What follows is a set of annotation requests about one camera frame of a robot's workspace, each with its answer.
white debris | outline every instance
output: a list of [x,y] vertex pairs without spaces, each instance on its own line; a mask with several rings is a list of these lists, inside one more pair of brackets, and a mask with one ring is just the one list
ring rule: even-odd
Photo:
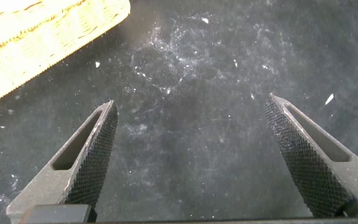
[[334,98],[334,94],[331,94],[331,95],[328,97],[327,101],[326,101],[326,105],[327,105],[329,102],[331,102],[331,100],[333,100],[333,98]]
[[205,22],[206,24],[209,24],[209,20],[208,20],[207,18],[201,18],[201,20],[202,20],[203,22]]

metal jaw slot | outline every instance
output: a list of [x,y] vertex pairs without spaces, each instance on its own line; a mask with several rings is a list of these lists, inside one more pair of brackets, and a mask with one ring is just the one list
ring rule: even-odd
[[96,206],[117,126],[113,101],[97,108],[7,207],[12,223],[35,205]]
[[313,216],[358,216],[358,157],[287,100],[270,94],[265,113]]

dark metal part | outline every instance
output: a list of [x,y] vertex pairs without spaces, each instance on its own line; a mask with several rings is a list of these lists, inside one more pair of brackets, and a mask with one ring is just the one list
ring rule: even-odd
[[[293,180],[313,215],[352,218],[208,223],[358,223],[354,218],[358,216],[358,157],[284,99],[270,95],[265,112]],[[12,223],[95,222],[94,207],[116,126],[117,109],[112,101],[96,109],[8,206]]]
[[97,108],[45,167],[12,201],[6,213],[18,223],[35,205],[96,206],[117,126],[113,101]]
[[313,216],[358,216],[358,157],[287,100],[270,94],[265,113]]
[[95,222],[91,211],[90,205],[36,205],[26,211],[20,224]]

